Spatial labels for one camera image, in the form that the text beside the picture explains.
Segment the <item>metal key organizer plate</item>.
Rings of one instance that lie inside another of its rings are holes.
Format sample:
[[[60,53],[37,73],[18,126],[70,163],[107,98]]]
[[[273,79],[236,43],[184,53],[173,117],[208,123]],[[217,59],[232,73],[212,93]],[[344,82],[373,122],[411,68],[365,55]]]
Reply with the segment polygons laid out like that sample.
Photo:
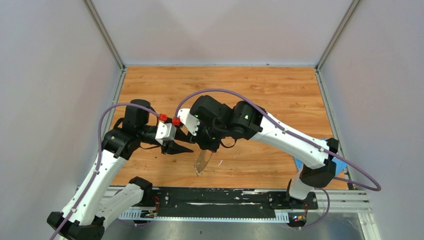
[[[208,166],[214,153],[210,150],[201,150],[198,157],[194,161],[195,174],[201,175]]]

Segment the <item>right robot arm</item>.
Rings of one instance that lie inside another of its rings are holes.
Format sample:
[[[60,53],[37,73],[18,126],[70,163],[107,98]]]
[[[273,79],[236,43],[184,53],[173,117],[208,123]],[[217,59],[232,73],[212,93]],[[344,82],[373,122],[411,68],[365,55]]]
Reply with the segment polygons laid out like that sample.
[[[199,120],[193,141],[202,150],[216,152],[223,145],[222,140],[230,137],[235,141],[258,141],[301,160],[301,170],[289,181],[285,195],[286,204],[292,209],[301,207],[311,190],[326,187],[336,176],[333,158],[339,141],[335,138],[315,139],[245,100],[231,108],[210,95],[202,95],[189,113]]]

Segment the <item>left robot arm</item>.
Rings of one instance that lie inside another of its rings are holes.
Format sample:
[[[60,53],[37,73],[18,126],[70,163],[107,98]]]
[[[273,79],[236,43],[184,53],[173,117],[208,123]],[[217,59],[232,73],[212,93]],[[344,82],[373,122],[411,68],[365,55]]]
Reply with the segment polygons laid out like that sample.
[[[149,116],[156,115],[157,125],[149,126]],[[149,206],[153,201],[152,184],[135,177],[106,202],[103,196],[116,174],[141,143],[158,145],[166,154],[186,152],[175,143],[182,126],[196,135],[199,120],[187,108],[179,108],[174,118],[156,114],[145,100],[125,104],[125,117],[117,126],[97,133],[98,151],[81,186],[61,211],[53,211],[47,224],[54,230],[52,239],[100,240],[111,223],[135,204]]]

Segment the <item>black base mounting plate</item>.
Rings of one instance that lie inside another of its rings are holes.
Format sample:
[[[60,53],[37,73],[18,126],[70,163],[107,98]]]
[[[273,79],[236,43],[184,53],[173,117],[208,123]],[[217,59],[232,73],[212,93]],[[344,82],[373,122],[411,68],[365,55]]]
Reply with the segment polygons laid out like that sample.
[[[314,192],[298,200],[289,198],[284,189],[159,187],[133,209],[138,210],[139,217],[156,212],[158,218],[282,221],[280,212],[304,214],[317,210],[318,203]]]

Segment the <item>blue cloth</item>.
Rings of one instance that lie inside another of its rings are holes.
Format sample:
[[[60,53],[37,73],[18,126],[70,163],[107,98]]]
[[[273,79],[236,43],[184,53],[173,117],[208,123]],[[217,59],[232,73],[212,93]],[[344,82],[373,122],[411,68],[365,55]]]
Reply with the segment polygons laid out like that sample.
[[[314,146],[304,140],[294,138],[292,143],[292,155],[301,161],[305,167],[310,169],[318,169],[323,167],[327,161],[333,161],[336,165],[335,174],[338,175],[347,166],[338,157],[328,154],[324,150],[335,152],[339,150],[338,141],[334,138],[307,138],[310,142],[317,145]]]

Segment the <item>aluminium rail base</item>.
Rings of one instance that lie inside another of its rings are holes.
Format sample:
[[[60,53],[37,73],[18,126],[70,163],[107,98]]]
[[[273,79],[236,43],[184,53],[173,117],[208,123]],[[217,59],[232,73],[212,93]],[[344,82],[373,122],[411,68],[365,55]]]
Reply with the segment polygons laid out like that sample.
[[[115,220],[140,227],[159,221],[270,223],[290,229],[318,228],[345,214],[356,215],[366,240],[380,234],[365,192],[314,190],[306,199],[289,199],[283,189],[111,186],[76,203],[48,222],[68,240],[100,240]]]

